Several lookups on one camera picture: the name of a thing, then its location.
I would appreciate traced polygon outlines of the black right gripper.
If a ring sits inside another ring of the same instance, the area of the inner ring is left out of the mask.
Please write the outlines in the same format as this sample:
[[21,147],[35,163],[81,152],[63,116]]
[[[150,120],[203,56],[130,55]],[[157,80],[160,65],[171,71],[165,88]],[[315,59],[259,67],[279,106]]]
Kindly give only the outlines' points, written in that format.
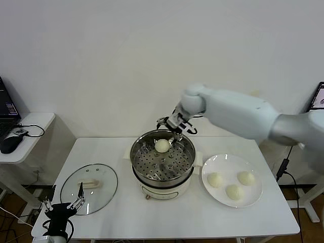
[[173,142],[181,141],[182,133],[190,133],[190,126],[186,124],[180,115],[161,117],[156,121],[156,129],[166,127],[173,132]]

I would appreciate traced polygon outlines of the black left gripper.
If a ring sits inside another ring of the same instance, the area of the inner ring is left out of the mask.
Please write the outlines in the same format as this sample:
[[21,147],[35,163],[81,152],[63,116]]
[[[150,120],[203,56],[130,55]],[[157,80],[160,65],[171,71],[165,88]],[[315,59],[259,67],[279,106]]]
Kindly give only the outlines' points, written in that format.
[[45,215],[49,218],[49,226],[44,235],[49,236],[68,236],[66,233],[67,223],[71,225],[71,234],[74,233],[74,226],[70,221],[70,217],[76,214],[76,210],[79,210],[85,202],[83,182],[79,185],[77,199],[72,203],[61,203],[53,204],[56,190],[56,185],[46,186],[43,188],[39,200],[41,201],[42,207],[45,209]]

